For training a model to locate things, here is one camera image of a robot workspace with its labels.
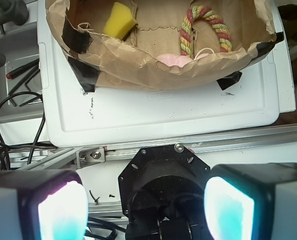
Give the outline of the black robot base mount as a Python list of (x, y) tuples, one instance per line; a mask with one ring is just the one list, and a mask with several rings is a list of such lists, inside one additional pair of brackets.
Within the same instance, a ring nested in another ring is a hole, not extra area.
[(118, 176), (127, 240), (211, 240), (204, 193), (211, 168), (177, 143), (141, 148)]

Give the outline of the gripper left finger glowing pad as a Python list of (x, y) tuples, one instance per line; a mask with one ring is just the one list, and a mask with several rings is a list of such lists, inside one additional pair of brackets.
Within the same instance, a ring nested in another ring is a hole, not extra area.
[(88, 206), (76, 171), (0, 171), (0, 240), (82, 240)]

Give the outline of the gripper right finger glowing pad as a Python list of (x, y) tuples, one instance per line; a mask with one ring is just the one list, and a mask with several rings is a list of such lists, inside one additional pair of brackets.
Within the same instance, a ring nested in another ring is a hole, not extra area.
[(214, 166), (204, 212), (215, 240), (297, 240), (297, 163)]

